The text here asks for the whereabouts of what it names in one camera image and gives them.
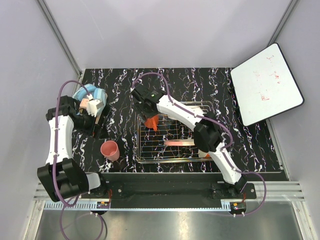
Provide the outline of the orange mug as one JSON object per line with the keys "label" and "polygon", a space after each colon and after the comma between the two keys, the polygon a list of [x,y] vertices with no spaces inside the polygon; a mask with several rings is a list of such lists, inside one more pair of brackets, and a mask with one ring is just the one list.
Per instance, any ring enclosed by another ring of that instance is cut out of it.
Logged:
{"label": "orange mug", "polygon": [[159,116],[155,115],[151,118],[148,118],[145,122],[144,125],[149,128],[153,129],[155,132],[158,130],[158,124],[159,124]]}

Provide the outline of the pink plastic cup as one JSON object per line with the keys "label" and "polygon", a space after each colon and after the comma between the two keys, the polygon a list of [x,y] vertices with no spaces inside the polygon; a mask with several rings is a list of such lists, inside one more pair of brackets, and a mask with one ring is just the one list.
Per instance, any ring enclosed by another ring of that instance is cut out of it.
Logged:
{"label": "pink plastic cup", "polygon": [[107,140],[100,147],[101,154],[109,161],[117,161],[120,157],[120,150],[115,141]]}

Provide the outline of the pink and cream plate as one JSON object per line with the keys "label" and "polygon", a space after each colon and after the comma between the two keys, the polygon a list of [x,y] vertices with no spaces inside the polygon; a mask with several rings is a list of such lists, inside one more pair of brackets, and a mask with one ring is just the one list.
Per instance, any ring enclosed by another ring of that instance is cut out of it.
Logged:
{"label": "pink and cream plate", "polygon": [[165,146],[174,146],[174,147],[189,147],[195,146],[195,142],[193,139],[173,139],[166,140],[164,142]]}

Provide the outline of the orange and white bowl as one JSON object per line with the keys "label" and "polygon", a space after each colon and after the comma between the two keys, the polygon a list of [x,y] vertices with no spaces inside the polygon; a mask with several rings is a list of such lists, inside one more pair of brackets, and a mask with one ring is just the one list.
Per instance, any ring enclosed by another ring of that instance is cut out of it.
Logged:
{"label": "orange and white bowl", "polygon": [[200,149],[198,150],[198,157],[203,158],[203,159],[211,158],[211,156],[208,152],[203,152]]}

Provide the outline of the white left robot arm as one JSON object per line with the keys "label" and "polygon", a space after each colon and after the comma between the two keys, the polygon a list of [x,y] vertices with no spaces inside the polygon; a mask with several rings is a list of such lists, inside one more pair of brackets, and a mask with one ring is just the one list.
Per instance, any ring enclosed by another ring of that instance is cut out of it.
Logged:
{"label": "white left robot arm", "polygon": [[105,178],[97,172],[84,172],[73,159],[72,147],[73,130],[90,137],[99,136],[106,100],[106,94],[93,99],[65,95],[60,97],[58,107],[47,111],[50,147],[45,165],[37,169],[37,177],[53,202],[85,193],[103,198],[108,193]]}

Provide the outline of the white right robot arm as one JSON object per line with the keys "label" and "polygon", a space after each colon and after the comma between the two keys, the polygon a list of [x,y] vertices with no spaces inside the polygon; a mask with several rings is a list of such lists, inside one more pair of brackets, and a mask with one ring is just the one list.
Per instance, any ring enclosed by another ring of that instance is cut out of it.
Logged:
{"label": "white right robot arm", "polygon": [[185,104],[170,97],[162,90],[149,90],[139,85],[131,91],[133,107],[142,121],[166,114],[186,125],[193,131],[195,146],[209,154],[227,183],[228,195],[239,198],[245,192],[246,177],[230,157],[227,146],[218,127],[224,126],[214,119],[211,112],[199,113]]}

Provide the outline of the orange and white coaster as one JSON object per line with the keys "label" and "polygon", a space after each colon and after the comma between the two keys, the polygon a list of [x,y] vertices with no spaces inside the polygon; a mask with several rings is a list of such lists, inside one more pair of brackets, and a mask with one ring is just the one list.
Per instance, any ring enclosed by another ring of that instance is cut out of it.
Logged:
{"label": "orange and white coaster", "polygon": [[98,127],[102,127],[104,121],[105,121],[105,118],[106,118],[106,115],[101,112],[99,115],[97,115],[97,117],[95,118],[95,126],[98,126]]}

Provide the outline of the pink cube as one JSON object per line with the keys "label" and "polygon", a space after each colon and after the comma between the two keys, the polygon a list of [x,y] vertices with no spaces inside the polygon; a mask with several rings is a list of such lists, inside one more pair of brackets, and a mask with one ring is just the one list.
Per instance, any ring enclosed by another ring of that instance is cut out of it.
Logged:
{"label": "pink cube", "polygon": [[80,105],[79,105],[79,109],[80,110],[86,110],[89,101],[90,100],[87,99],[87,98],[82,99],[81,102],[80,102]]}

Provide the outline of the light blue headphones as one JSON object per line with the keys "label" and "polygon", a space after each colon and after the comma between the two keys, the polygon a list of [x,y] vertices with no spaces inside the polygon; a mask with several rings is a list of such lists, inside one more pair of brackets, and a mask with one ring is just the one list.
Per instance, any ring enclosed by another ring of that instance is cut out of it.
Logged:
{"label": "light blue headphones", "polygon": [[81,103],[82,99],[88,99],[87,95],[92,95],[94,99],[99,99],[103,102],[103,106],[98,110],[97,115],[99,115],[107,104],[108,95],[104,89],[95,87],[93,84],[86,84],[84,87],[80,87],[72,97]]}

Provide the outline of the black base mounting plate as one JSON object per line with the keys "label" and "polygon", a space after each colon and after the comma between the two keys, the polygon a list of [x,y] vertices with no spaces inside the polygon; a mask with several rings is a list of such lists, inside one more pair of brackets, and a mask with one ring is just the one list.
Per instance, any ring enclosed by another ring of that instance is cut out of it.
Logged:
{"label": "black base mounting plate", "polygon": [[239,194],[223,181],[220,173],[103,173],[107,184],[104,196],[86,194],[99,200],[111,197],[120,201],[150,201],[169,203],[198,203],[208,206],[217,200],[255,200],[255,187],[247,183]]}

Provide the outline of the white board with dark rim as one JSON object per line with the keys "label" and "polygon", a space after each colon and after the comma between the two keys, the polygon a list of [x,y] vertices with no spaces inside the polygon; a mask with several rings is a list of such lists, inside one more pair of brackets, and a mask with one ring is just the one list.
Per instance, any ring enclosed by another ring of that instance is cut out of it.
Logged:
{"label": "white board with dark rim", "polygon": [[278,43],[230,72],[244,126],[256,124],[304,103],[304,97]]}

